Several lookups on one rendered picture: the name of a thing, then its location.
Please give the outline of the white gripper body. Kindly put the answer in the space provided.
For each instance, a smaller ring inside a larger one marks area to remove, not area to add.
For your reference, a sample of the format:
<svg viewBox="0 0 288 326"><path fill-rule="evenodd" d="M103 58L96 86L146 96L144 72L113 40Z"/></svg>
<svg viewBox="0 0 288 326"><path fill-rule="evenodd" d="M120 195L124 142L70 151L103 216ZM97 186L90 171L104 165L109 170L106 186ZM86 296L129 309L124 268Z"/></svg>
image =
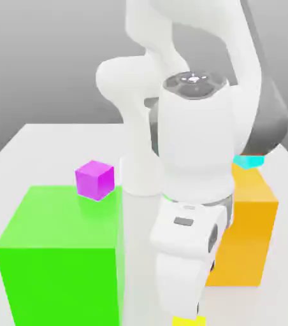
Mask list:
<svg viewBox="0 0 288 326"><path fill-rule="evenodd" d="M205 259L159 253L156 277L159 301L171 316L195 319L215 255Z"/></svg>

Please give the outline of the small yellow cube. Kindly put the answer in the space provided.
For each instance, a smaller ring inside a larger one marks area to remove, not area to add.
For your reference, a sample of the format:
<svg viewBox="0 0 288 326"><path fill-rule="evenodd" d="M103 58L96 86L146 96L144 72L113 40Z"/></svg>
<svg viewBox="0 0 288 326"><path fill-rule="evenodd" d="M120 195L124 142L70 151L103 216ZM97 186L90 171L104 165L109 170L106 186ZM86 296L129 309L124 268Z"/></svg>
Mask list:
<svg viewBox="0 0 288 326"><path fill-rule="evenodd" d="M172 326L206 326L206 317L197 316L194 320L188 318L174 317Z"/></svg>

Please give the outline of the small magenta cube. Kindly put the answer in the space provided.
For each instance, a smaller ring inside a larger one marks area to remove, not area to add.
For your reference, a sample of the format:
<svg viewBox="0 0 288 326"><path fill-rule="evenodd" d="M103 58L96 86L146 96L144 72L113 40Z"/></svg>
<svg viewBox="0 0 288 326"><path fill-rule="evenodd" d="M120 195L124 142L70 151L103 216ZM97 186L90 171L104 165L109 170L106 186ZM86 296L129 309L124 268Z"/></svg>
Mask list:
<svg viewBox="0 0 288 326"><path fill-rule="evenodd" d="M115 189L114 167L91 160L75 171L76 189L80 196L100 201Z"/></svg>

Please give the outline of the small cyan cube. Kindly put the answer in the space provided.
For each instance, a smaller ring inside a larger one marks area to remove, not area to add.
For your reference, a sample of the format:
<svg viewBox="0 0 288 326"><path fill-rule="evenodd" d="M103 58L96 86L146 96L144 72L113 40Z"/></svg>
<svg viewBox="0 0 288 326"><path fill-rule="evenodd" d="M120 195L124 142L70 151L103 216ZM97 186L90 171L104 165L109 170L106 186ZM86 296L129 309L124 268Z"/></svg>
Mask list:
<svg viewBox="0 0 288 326"><path fill-rule="evenodd" d="M264 155L236 155L233 163L242 169L253 169L264 164Z"/></svg>

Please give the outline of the large orange box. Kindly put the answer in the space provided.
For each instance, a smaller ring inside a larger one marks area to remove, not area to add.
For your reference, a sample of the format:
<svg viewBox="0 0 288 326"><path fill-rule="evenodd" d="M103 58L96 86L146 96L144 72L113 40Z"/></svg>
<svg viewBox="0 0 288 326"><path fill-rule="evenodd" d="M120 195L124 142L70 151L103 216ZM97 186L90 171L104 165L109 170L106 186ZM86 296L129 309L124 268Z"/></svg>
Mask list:
<svg viewBox="0 0 288 326"><path fill-rule="evenodd" d="M234 221L225 231L208 287L258 287L278 209L278 199L259 170L232 167Z"/></svg>

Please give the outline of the large green box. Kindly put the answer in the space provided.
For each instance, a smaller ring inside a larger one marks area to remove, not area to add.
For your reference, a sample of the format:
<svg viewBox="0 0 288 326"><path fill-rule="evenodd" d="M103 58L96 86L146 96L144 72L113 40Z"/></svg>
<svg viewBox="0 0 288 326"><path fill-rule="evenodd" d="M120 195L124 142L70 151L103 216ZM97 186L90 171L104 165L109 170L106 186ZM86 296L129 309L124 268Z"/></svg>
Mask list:
<svg viewBox="0 0 288 326"><path fill-rule="evenodd" d="M0 237L15 326L121 326L122 189L101 201L74 186L29 188Z"/></svg>

